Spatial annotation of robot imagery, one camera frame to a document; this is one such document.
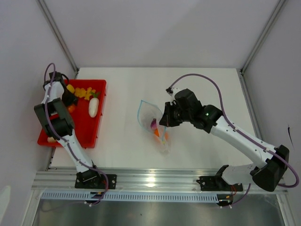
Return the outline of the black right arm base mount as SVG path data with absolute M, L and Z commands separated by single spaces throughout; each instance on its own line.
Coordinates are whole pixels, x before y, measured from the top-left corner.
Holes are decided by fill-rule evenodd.
M 216 176 L 200 176 L 196 182 L 200 185 L 201 191 L 243 191 L 241 184 L 229 185 L 222 178 Z

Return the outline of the orange toy carrot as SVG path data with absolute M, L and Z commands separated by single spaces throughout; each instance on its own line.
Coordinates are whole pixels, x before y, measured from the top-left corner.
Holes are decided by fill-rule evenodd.
M 158 130 L 154 130 L 154 135 L 156 135 L 157 137 L 160 137 Z

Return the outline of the purple toy onion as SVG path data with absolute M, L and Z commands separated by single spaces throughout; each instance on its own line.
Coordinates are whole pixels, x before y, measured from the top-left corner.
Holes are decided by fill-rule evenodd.
M 150 128 L 151 128 L 152 130 L 156 130 L 156 129 L 157 129 L 157 120 L 156 120 L 156 119 L 153 119 L 153 120 L 151 121 Z

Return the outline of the clear zip top bag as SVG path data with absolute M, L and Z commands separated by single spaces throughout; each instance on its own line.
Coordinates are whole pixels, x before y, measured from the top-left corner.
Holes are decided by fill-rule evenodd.
M 163 113 L 157 105 L 145 100 L 140 101 L 137 111 L 137 120 L 139 125 L 146 132 L 147 138 L 151 141 L 156 150 L 162 154 L 168 154 L 170 152 L 170 140 L 167 127 L 159 125 L 162 115 Z M 154 135 L 154 130 L 150 127 L 153 119 L 157 120 L 157 130 L 160 137 Z

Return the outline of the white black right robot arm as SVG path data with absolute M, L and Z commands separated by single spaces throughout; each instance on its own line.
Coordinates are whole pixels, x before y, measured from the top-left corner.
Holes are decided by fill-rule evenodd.
M 159 121 L 161 126 L 176 127 L 189 122 L 195 128 L 224 140 L 251 160 L 249 165 L 223 165 L 214 177 L 218 189 L 251 183 L 268 192 L 276 189 L 287 170 L 289 150 L 285 146 L 275 147 L 242 132 L 234 123 L 226 121 L 222 110 L 213 105 L 202 105 L 189 89 L 172 87 L 166 91 L 172 100 L 165 103 Z

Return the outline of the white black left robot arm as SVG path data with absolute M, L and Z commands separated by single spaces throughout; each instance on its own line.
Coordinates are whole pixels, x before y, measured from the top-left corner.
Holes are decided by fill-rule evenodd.
M 44 98 L 34 106 L 34 112 L 46 135 L 58 141 L 73 160 L 77 170 L 76 182 L 98 188 L 102 176 L 81 147 L 75 134 L 74 121 L 67 109 L 71 104 L 76 104 L 78 99 L 67 89 L 64 74 L 54 71 L 49 77 L 43 84 Z

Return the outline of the orange toy pumpkin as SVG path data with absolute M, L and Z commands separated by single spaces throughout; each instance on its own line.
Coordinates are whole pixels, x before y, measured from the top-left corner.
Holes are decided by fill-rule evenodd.
M 70 106 L 67 107 L 69 113 L 73 113 L 76 109 L 76 105 L 72 104 Z

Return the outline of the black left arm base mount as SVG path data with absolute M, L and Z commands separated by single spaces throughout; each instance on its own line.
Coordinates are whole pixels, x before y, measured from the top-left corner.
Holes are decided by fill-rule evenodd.
M 104 175 L 77 173 L 75 188 L 77 189 L 105 189 L 107 181 Z M 115 189 L 117 183 L 116 174 L 107 174 L 108 189 Z

